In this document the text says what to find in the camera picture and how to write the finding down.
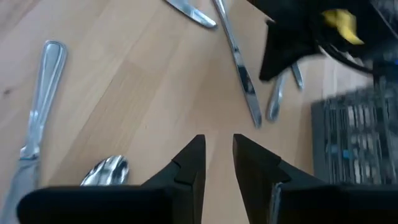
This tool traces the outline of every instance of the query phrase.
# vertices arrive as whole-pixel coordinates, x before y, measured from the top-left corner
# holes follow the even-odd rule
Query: yellow part
[[[339,34],[354,45],[364,44],[356,35],[356,18],[344,9],[331,9],[322,13],[329,26],[336,27]]]

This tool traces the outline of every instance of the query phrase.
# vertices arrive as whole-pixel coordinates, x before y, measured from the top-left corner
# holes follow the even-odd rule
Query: wooden table
[[[206,30],[161,0],[0,1],[1,201],[24,143],[47,39],[66,43],[69,55],[45,130],[41,185],[77,185],[115,154],[129,159],[130,184],[141,184],[205,134],[203,223],[247,223],[234,133],[312,172],[310,103],[369,80],[329,59],[300,62],[304,92],[290,76],[278,122],[255,129],[215,8],[210,0],[192,2],[220,28]],[[273,84],[257,76],[266,16],[245,0],[226,3],[265,111]]]

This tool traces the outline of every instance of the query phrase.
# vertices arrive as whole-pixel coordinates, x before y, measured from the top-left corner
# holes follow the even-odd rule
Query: silverware
[[[294,76],[294,79],[296,80],[298,89],[300,91],[303,91],[303,89],[304,89],[303,76],[301,75],[300,67],[297,64],[297,62],[292,65],[292,71],[293,71],[293,76]]]
[[[123,156],[111,156],[89,171],[81,186],[120,185],[127,182],[129,164]]]
[[[270,122],[275,122],[278,119],[287,75],[288,73],[286,72],[280,74],[275,82],[274,90],[272,91],[267,109],[267,120]]]
[[[191,6],[187,0],[166,0],[170,5],[184,13],[186,16],[194,20],[195,22],[203,25],[204,27],[213,29],[217,27],[216,22],[213,19],[210,19],[204,13],[195,9]]]
[[[40,143],[66,57],[67,49],[64,44],[52,40],[45,43],[29,115],[25,146],[21,149],[17,171],[6,197],[0,223],[18,223],[16,217],[17,204],[23,196],[37,188]]]
[[[248,106],[249,106],[249,109],[251,112],[251,116],[254,121],[254,125],[256,128],[260,128],[261,123],[262,123],[260,105],[257,100],[256,91],[254,90],[252,81],[250,79],[249,72],[246,69],[246,67],[244,66],[241,51],[238,47],[238,44],[235,41],[235,38],[234,38],[234,35],[232,32],[232,28],[229,24],[229,20],[226,15],[225,7],[224,7],[224,2],[223,2],[223,0],[213,0],[213,1],[216,5],[218,14],[221,17],[221,21],[223,23],[226,35],[228,36],[229,45],[230,45],[232,53],[233,53],[236,69],[238,70],[238,73],[239,73],[239,79],[242,84],[242,89],[243,89],[244,95],[246,97],[246,101],[248,103]]]

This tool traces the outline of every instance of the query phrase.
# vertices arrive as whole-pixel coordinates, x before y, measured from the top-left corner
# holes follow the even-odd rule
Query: cutlery basket
[[[396,184],[398,86],[380,80],[312,105],[313,163],[331,184]]]

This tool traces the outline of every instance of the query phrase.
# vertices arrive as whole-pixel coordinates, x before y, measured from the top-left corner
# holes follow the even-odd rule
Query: black plastic jaw
[[[17,208],[25,223],[201,223],[206,142],[197,135],[140,186],[49,187]]]
[[[305,56],[322,54],[308,29],[288,29],[272,21],[267,21],[267,25],[266,51],[259,76],[261,81],[270,81]]]
[[[250,224],[275,222],[282,188],[285,191],[325,184],[242,134],[234,135],[233,157]]]

